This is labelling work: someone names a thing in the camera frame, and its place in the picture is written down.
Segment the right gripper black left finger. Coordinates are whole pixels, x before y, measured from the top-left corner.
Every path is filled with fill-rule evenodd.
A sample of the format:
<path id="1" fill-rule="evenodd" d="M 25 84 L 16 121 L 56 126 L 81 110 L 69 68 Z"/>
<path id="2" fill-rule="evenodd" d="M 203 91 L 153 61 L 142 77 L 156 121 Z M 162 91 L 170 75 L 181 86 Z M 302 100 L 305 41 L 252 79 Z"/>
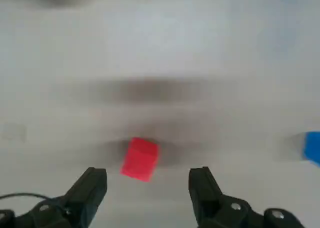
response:
<path id="1" fill-rule="evenodd" d="M 107 193 L 107 171 L 89 167 L 61 196 L 16 192 L 1 195 L 2 200 L 34 197 L 41 201 L 28 212 L 17 216 L 11 209 L 0 211 L 2 228 L 88 228 Z"/>

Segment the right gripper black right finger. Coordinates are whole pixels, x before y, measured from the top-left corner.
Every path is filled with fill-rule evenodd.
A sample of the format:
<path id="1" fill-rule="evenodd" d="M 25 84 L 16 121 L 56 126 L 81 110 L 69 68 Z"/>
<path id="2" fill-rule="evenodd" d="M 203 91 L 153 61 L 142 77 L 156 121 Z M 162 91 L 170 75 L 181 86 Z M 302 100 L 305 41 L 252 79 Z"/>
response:
<path id="1" fill-rule="evenodd" d="M 224 194 L 207 166 L 192 168 L 188 189 L 199 228 L 303 228 L 299 219 L 282 208 L 255 212 L 243 199 Z"/>

